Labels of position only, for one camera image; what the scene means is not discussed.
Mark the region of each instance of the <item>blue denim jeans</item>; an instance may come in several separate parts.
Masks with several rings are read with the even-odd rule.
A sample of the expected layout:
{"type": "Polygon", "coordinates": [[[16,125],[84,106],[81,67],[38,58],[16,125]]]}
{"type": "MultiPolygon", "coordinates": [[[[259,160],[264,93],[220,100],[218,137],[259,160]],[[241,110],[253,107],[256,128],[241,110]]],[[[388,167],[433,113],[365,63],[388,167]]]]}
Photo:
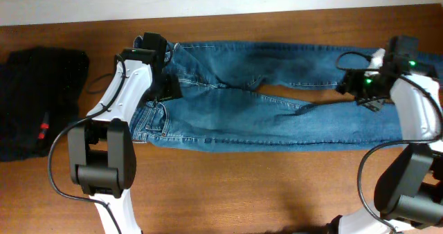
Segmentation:
{"type": "MultiPolygon", "coordinates": [[[[138,47],[140,39],[134,42],[138,47]]],[[[260,84],[294,89],[335,89],[344,72],[335,68],[345,51],[376,49],[306,44],[201,42],[175,44],[164,72],[177,75],[183,97],[147,102],[136,110],[134,141],[207,152],[368,149],[401,139],[394,105],[374,113],[355,102],[316,105],[254,92],[260,84]]],[[[443,57],[419,61],[443,70],[443,57]]],[[[342,66],[365,68],[361,57],[342,66]]]]}

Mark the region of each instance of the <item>wooden surface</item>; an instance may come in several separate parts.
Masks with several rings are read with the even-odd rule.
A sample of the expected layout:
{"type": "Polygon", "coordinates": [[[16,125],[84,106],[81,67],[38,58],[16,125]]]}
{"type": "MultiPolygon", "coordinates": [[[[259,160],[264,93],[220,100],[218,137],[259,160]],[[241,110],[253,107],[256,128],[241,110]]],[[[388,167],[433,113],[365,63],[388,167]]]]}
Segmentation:
{"type": "MultiPolygon", "coordinates": [[[[35,45],[85,50],[89,81],[113,69],[113,54],[145,31],[173,42],[250,40],[384,46],[393,35],[420,39],[420,50],[443,54],[441,5],[314,10],[269,14],[139,19],[0,28],[0,60],[35,45]]],[[[315,102],[338,100],[331,91],[262,87],[262,93],[315,102]]],[[[81,114],[100,96],[82,94],[81,114]]],[[[262,233],[323,225],[361,207],[356,171],[364,151],[207,154],[135,145],[132,199],[144,233],[262,233]]],[[[368,161],[368,199],[380,174],[398,155],[384,150],[368,161]]],[[[66,142],[53,159],[64,191],[69,178],[66,142]]],[[[412,233],[439,233],[430,228],[412,233]]],[[[103,233],[95,206],[71,201],[49,186],[46,159],[0,163],[0,233],[103,233]]]]}

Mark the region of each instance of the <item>wooden table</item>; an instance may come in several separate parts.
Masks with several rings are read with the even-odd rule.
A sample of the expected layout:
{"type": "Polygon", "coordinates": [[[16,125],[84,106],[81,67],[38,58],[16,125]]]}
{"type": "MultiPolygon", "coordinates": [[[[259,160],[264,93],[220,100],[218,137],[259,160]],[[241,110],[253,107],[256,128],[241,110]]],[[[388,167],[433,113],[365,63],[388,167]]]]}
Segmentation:
{"type": "MultiPolygon", "coordinates": [[[[0,60],[35,45],[85,50],[89,81],[113,70],[113,54],[145,31],[173,42],[248,40],[384,46],[394,35],[420,39],[420,50],[443,54],[441,5],[277,12],[218,17],[136,19],[0,28],[0,60]]],[[[346,100],[331,91],[262,87],[312,102],[346,100]]],[[[81,115],[100,95],[82,94],[81,115]]],[[[364,151],[208,154],[135,145],[134,212],[144,233],[263,233],[323,225],[361,207],[356,171],[364,151]]],[[[368,161],[368,199],[398,149],[368,161]]],[[[45,158],[0,163],[0,232],[103,233],[95,206],[62,198],[49,186],[45,158]]],[[[66,141],[53,160],[60,188],[81,195],[69,178],[66,141]]],[[[412,233],[438,233],[436,228],[412,233]]]]}

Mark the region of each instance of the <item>jeans pocket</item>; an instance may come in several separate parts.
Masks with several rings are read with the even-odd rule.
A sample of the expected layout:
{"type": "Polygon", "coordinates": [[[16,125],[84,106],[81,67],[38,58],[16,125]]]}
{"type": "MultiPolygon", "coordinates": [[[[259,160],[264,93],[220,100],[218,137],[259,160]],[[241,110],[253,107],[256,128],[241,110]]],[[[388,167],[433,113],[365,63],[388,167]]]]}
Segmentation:
{"type": "Polygon", "coordinates": [[[154,107],[153,102],[148,102],[147,106],[151,107],[151,110],[146,118],[145,129],[154,132],[154,134],[161,133],[162,136],[165,136],[169,123],[168,112],[165,105],[158,102],[154,107]]]}

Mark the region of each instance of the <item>denim pant leg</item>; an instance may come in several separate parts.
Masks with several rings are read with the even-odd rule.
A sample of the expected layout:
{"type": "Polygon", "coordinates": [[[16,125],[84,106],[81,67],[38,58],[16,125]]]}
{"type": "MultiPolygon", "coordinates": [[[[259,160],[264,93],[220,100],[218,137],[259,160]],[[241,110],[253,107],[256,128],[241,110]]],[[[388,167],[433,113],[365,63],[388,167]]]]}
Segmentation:
{"type": "MultiPolygon", "coordinates": [[[[401,138],[393,105],[373,113],[353,102],[313,105],[251,91],[255,84],[265,81],[281,79],[284,82],[280,84],[297,87],[298,83],[331,83],[341,78],[341,72],[328,70],[325,67],[329,63],[323,64],[336,58],[327,56],[327,48],[322,51],[323,59],[302,53],[300,61],[292,58],[299,54],[298,45],[283,44],[291,48],[270,51],[267,45],[278,44],[262,44],[263,52],[238,55],[245,44],[252,43],[176,45],[165,72],[179,77],[183,97],[156,106],[148,102],[139,108],[131,122],[133,139],[163,147],[250,152],[368,149],[401,138]],[[304,72],[291,78],[273,75],[286,66],[295,67],[294,63],[304,72]],[[312,67],[323,68],[313,72],[312,67]]],[[[351,60],[343,65],[360,62],[351,60]]]]}

